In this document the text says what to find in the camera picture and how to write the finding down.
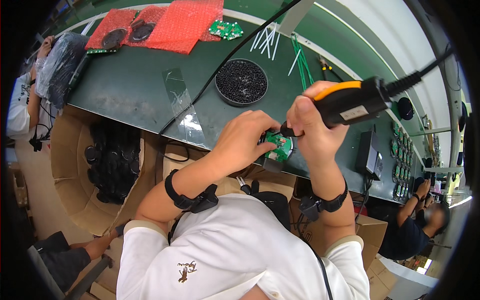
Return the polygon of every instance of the stack of circuit boards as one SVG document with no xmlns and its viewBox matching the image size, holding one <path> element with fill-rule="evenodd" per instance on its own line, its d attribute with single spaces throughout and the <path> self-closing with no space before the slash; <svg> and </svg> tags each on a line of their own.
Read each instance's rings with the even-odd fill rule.
<svg viewBox="0 0 480 300">
<path fill-rule="evenodd" d="M 394 200 L 402 202 L 405 197 L 408 197 L 408 183 L 411 178 L 410 168 L 414 160 L 413 142 L 397 122 L 393 121 L 392 129 L 395 138 L 391 141 L 390 154 L 397 161 L 393 170 L 393 181 L 397 183 L 393 191 L 393 197 Z"/>
<path fill-rule="evenodd" d="M 211 35 L 219 36 L 229 41 L 234 38 L 241 37 L 243 34 L 243 31 L 237 22 L 230 23 L 221 20 L 215 20 L 208 31 Z"/>
</svg>

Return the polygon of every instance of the white sleeve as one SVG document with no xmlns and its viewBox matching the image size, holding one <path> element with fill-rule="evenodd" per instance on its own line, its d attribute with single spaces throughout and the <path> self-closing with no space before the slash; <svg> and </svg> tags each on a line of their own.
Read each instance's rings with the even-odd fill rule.
<svg viewBox="0 0 480 300">
<path fill-rule="evenodd" d="M 119 300 L 139 299 L 148 268 L 155 257 L 168 246 L 165 233 L 152 229 L 152 226 L 149 226 L 149 228 L 133 227 L 128 231 L 127 226 L 123 237 L 123 250 L 117 281 L 117 299 Z"/>
<path fill-rule="evenodd" d="M 370 283 L 363 269 L 361 251 L 362 246 L 358 241 L 348 241 L 327 253 L 325 262 L 327 274 L 336 273 L 336 270 L 332 269 L 337 269 L 342 275 L 339 279 L 333 276 L 334 282 L 330 281 L 330 276 L 328 277 L 334 299 L 370 299 Z"/>
<path fill-rule="evenodd" d="M 27 100 L 30 96 L 30 72 L 20 76 L 13 86 L 7 117 L 7 136 L 14 138 L 30 130 Z"/>
</svg>

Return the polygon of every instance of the white t-shirt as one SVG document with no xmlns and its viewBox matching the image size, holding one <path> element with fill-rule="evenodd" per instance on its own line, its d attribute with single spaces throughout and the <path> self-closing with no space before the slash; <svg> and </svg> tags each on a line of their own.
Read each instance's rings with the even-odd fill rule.
<svg viewBox="0 0 480 300">
<path fill-rule="evenodd" d="M 117 299 L 239 299 L 255 285 L 272 300 L 328 299 L 312 250 L 252 196 L 186 213 L 170 246 L 159 231 L 146 221 L 125 227 Z M 369 299 L 361 248 L 348 241 L 323 258 L 335 300 Z"/>
<path fill-rule="evenodd" d="M 13 86 L 12 97 L 10 98 L 10 107 L 8 108 L 7 118 L 7 136 L 14 140 L 30 141 L 36 131 L 36 137 L 42 138 L 48 133 L 48 129 L 53 126 L 57 110 L 50 106 L 45 99 L 40 101 L 39 122 L 36 127 L 30 127 L 30 115 L 28 114 L 27 104 L 30 98 L 30 72 L 20 76 Z"/>
</svg>

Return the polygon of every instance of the hand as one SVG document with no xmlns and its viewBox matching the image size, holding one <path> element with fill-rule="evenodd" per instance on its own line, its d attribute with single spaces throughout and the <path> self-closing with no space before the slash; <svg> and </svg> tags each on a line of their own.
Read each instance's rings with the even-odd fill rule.
<svg viewBox="0 0 480 300">
<path fill-rule="evenodd" d="M 40 49 L 38 50 L 38 54 L 36 55 L 36 58 L 46 57 L 50 53 L 50 51 L 52 50 L 52 43 L 54 39 L 55 39 L 54 36 L 47 36 L 43 40 L 43 43 L 40 46 Z"/>
<path fill-rule="evenodd" d="M 428 207 L 430 204 L 433 202 L 433 197 L 430 195 L 426 200 L 425 200 L 425 207 Z"/>
<path fill-rule="evenodd" d="M 430 179 L 425 179 L 425 181 L 418 187 L 417 195 L 422 199 L 430 191 Z"/>
<path fill-rule="evenodd" d="M 338 125 L 328 129 L 313 98 L 336 83 L 317 81 L 298 96 L 287 112 L 287 127 L 292 128 L 298 138 L 298 148 L 303 157 L 315 168 L 323 168 L 335 162 L 335 153 L 345 139 L 349 126 Z"/>
<path fill-rule="evenodd" d="M 261 110 L 245 111 L 225 125 L 214 149 L 207 156 L 214 160 L 215 167 L 221 170 L 223 176 L 242 170 L 276 148 L 270 142 L 257 145 L 260 137 L 270 128 L 280 130 L 280 123 Z"/>
</svg>

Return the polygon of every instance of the dark t-shirt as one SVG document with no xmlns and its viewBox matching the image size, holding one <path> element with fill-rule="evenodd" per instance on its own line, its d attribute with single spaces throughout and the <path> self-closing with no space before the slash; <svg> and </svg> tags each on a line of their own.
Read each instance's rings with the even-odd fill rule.
<svg viewBox="0 0 480 300">
<path fill-rule="evenodd" d="M 388 223 L 378 253 L 394 260 L 407 259 L 422 251 L 429 240 L 422 227 L 411 217 L 408 217 L 401 227 L 398 227 L 395 220 Z"/>
</svg>

